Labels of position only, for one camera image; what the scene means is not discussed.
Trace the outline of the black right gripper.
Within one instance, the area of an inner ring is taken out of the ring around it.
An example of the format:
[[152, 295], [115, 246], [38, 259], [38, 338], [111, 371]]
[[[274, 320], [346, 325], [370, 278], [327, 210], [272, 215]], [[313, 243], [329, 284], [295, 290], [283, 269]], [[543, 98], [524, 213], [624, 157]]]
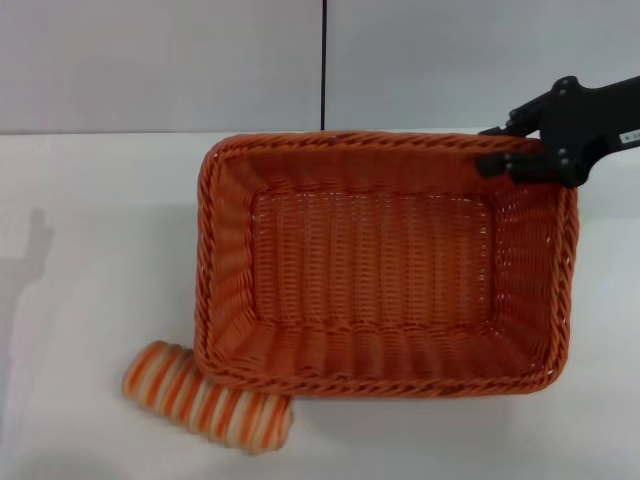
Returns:
[[598, 88], [575, 76], [556, 81], [546, 92], [511, 110], [504, 126], [484, 136], [527, 137], [538, 131], [544, 154], [499, 152], [475, 161], [483, 178], [508, 175], [513, 182], [583, 185], [604, 157], [639, 146], [639, 79]]

